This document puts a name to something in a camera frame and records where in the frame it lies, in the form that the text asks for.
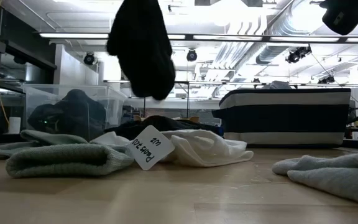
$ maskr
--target wooden floor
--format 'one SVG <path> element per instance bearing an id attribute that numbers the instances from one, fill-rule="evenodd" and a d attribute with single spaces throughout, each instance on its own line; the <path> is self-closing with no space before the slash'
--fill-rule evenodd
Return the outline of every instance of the wooden floor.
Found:
<path id="1" fill-rule="evenodd" d="M 11 179 L 0 160 L 0 223 L 358 224 L 358 204 L 272 174 L 274 162 L 338 150 L 253 149 L 249 162 L 137 166 L 100 179 Z"/>

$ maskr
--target paper tag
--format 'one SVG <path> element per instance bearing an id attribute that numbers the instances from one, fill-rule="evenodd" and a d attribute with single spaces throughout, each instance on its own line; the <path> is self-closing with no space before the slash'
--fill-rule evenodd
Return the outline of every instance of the paper tag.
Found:
<path id="1" fill-rule="evenodd" d="M 173 152 L 175 146 L 152 125 L 147 126 L 129 145 L 136 162 L 149 170 L 159 160 Z"/>

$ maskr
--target white stripe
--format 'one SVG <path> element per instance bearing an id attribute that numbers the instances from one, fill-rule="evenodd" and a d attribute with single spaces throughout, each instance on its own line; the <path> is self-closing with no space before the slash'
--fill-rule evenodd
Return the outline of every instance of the white stripe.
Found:
<path id="1" fill-rule="evenodd" d="M 344 133 L 224 133 L 247 144 L 342 144 Z"/>
<path id="2" fill-rule="evenodd" d="M 348 105 L 351 93 L 236 93 L 228 96 L 221 109 L 247 105 Z"/>

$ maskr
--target clear plastic bin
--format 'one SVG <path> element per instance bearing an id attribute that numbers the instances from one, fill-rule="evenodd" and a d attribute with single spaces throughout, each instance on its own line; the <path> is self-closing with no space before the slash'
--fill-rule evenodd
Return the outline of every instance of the clear plastic bin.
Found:
<path id="1" fill-rule="evenodd" d="M 121 123 L 126 95 L 108 86 L 23 85 L 27 129 L 92 140 Z"/>

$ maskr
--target white cloth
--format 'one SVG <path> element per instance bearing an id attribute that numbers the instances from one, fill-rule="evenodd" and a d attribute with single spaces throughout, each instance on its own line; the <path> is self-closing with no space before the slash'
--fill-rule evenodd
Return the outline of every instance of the white cloth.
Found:
<path id="1" fill-rule="evenodd" d="M 225 140 L 221 136 L 205 130 L 163 131 L 162 134 L 171 140 L 175 150 L 161 162 L 193 167 L 214 167 L 244 162 L 252 159 L 254 153 L 246 151 L 247 143 Z M 131 141 L 106 133 L 92 143 L 108 146 L 125 146 Z"/>

